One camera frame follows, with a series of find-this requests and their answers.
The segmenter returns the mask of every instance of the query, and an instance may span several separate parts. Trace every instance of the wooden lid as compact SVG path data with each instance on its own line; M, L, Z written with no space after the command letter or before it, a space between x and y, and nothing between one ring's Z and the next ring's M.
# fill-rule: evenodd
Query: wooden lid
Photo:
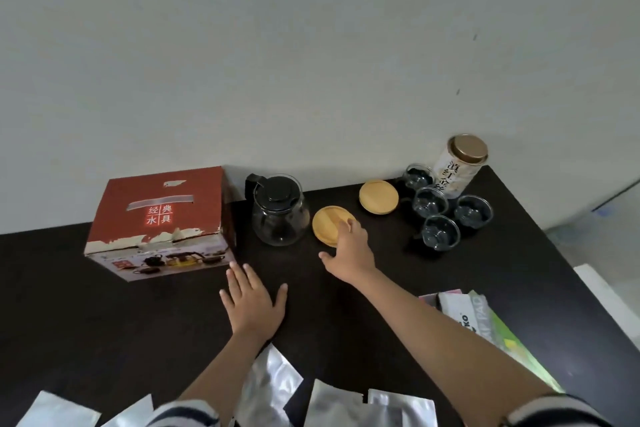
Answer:
M360 204L373 214L391 213L398 205L398 192L387 181L374 179L360 188Z
M325 245L336 247L338 245L338 223L347 220L356 220L353 214L340 206L325 206L319 210L311 223L314 235Z

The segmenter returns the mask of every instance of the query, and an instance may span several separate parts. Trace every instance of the cylindrical tin can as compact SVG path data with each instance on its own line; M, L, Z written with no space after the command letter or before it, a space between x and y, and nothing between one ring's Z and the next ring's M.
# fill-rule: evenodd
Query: cylindrical tin can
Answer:
M488 157L489 150L479 137L470 133L454 135L433 167L433 186L447 199L459 197Z

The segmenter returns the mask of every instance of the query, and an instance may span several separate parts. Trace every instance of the left hand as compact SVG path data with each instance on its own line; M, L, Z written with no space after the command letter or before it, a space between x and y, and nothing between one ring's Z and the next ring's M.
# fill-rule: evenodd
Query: left hand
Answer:
M227 309L233 333L250 335L260 341L260 345L264 344L273 337L284 318L287 284L280 286L273 304L260 277L249 264L244 264L243 271L236 262L231 262L227 280L229 293L220 290L220 298Z

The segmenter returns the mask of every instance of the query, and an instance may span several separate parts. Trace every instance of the red box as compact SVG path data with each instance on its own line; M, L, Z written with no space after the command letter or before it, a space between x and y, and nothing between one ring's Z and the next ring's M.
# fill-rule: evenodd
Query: red box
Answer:
M226 265L231 196L222 167L111 179L84 255L125 280Z

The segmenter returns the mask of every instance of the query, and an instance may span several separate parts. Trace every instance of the white wall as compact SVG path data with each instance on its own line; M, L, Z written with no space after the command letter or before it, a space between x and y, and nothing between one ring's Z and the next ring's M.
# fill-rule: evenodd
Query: white wall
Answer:
M116 176L394 176L459 131L546 227L637 177L639 28L640 0L0 0L0 232L89 221Z

